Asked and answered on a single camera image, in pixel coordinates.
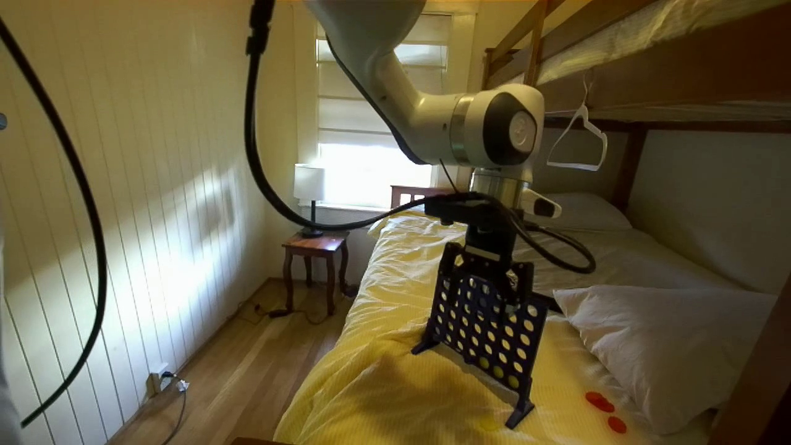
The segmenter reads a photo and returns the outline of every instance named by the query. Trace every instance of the red object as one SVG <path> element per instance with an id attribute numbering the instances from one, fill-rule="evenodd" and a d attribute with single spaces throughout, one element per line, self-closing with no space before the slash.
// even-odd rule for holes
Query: red object
<path id="1" fill-rule="evenodd" d="M 623 435 L 628 430 L 628 426 L 618 418 L 618 416 L 611 416 L 609 418 L 609 426 L 611 430 L 615 430 L 618 435 Z"/>
<path id="2" fill-rule="evenodd" d="M 587 394 L 587 400 L 592 406 L 597 406 L 598 410 L 603 410 L 603 414 L 615 414 L 615 406 L 605 395 L 600 395 L 597 391 Z"/>

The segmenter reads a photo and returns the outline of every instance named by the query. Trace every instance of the wooden floor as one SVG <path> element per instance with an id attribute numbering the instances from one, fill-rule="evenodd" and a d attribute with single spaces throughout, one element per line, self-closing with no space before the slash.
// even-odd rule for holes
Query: wooden floor
<path id="1" fill-rule="evenodd" d="M 338 294 L 337 315 L 327 318 L 322 284 L 296 284 L 295 301 L 293 316 L 269 318 L 285 307 L 285 284 L 267 281 L 181 370 L 191 383 L 186 397 L 159 395 L 112 443 L 164 443 L 183 402 L 173 443 L 269 440 L 306 370 L 333 347 L 351 305 Z"/>

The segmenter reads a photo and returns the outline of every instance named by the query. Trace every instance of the black grid panel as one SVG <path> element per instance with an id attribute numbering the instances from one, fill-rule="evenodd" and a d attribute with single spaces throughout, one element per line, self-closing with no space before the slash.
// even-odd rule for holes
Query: black grid panel
<path id="1" fill-rule="evenodd" d="M 532 294 L 532 265 L 471 254 L 445 244 L 436 301 L 415 354 L 445 343 L 520 395 L 508 427 L 532 410 L 532 369 L 546 307 Z"/>

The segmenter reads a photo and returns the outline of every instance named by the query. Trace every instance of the white pillow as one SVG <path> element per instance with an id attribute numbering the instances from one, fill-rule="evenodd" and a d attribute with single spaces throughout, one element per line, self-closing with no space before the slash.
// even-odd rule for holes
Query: white pillow
<path id="1" fill-rule="evenodd" d="M 668 435 L 720 409 L 773 299 L 742 290 L 557 290 L 589 352 Z"/>
<path id="2" fill-rule="evenodd" d="M 550 194 L 562 205 L 558 217 L 539 222 L 555 229 L 631 229 L 628 217 L 605 198 L 594 194 Z"/>

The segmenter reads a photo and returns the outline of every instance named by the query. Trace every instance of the small table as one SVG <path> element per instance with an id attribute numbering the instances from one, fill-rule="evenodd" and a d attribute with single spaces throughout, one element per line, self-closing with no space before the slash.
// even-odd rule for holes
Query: small table
<path id="1" fill-rule="evenodd" d="M 288 312 L 295 310 L 295 281 L 293 281 L 293 259 L 299 254 L 305 259 L 305 275 L 306 284 L 311 284 L 311 259 L 323 258 L 327 259 L 327 315 L 332 316 L 337 312 L 337 252 L 341 249 L 341 291 L 347 294 L 347 263 L 348 263 L 348 248 L 347 248 L 347 233 L 327 233 L 322 237 L 293 237 L 283 244 L 288 249 L 288 259 L 283 265 L 283 278 L 288 279 Z"/>

